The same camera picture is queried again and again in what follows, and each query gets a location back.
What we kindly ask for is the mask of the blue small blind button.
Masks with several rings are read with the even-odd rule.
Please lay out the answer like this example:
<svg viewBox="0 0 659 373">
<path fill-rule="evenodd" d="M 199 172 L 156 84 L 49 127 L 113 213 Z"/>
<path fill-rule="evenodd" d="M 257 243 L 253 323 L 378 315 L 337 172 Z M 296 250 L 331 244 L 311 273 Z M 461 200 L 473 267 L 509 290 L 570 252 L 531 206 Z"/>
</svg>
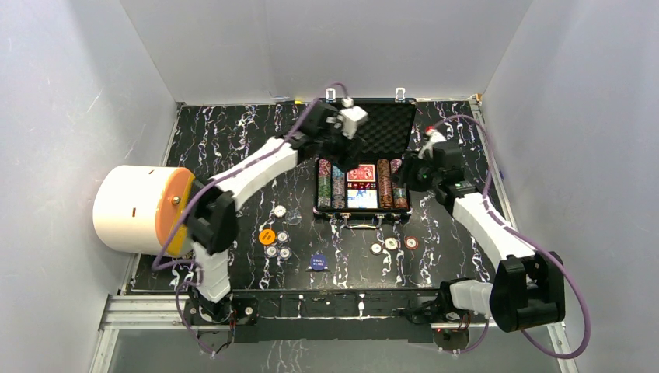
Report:
<svg viewBox="0 0 659 373">
<path fill-rule="evenodd" d="M 327 270 L 328 260 L 326 256 L 320 253 L 313 254 L 309 260 L 309 269 L 315 272 Z"/>
</svg>

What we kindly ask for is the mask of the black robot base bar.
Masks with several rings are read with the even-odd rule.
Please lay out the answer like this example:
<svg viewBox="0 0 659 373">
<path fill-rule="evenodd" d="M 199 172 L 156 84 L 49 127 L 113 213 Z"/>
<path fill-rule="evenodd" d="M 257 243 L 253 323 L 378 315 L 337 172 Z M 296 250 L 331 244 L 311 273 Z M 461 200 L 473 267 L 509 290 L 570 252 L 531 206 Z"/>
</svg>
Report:
<svg viewBox="0 0 659 373">
<path fill-rule="evenodd" d="M 234 291 L 221 301 L 191 291 L 183 316 L 199 331 L 231 331 L 236 343 L 274 340 L 407 340 L 464 344 L 485 319 L 450 309 L 437 288 Z"/>
</svg>

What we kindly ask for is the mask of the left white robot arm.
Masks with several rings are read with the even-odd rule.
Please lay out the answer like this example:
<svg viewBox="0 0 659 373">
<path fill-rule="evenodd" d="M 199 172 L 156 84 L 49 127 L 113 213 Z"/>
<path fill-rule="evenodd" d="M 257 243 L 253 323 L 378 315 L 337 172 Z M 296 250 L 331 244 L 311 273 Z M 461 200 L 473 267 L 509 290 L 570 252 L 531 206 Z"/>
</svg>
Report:
<svg viewBox="0 0 659 373">
<path fill-rule="evenodd" d="M 280 174 L 316 156 L 344 172 L 356 168 L 364 144 L 357 131 L 367 121 L 367 111 L 350 98 L 340 107 L 315 101 L 288 132 L 268 139 L 231 169 L 192 182 L 182 214 L 195 261 L 190 297 L 211 322 L 224 323 L 232 314 L 228 251 L 238 235 L 237 214 L 244 203 Z"/>
</svg>

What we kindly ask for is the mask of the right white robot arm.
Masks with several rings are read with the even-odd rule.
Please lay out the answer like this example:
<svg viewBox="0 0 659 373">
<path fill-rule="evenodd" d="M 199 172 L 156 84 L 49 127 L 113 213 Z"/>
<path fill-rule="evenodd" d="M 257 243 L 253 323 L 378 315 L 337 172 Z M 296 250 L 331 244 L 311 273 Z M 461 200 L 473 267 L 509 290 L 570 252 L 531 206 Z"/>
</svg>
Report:
<svg viewBox="0 0 659 373">
<path fill-rule="evenodd" d="M 405 152 L 392 181 L 398 187 L 433 192 L 496 268 L 491 283 L 468 278 L 442 282 L 436 304 L 443 319 L 456 322 L 475 312 L 492 317 L 508 333 L 563 320 L 561 259 L 555 253 L 543 256 L 511 233 L 483 188 L 466 179 L 458 145 L 440 141 Z"/>
</svg>

